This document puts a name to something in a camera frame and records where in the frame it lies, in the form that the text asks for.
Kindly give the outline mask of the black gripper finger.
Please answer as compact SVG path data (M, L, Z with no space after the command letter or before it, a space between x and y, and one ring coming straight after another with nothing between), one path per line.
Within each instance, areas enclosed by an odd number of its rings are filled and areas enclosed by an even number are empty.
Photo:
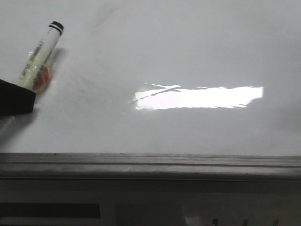
M33 112L36 93L0 80L0 115L12 116Z

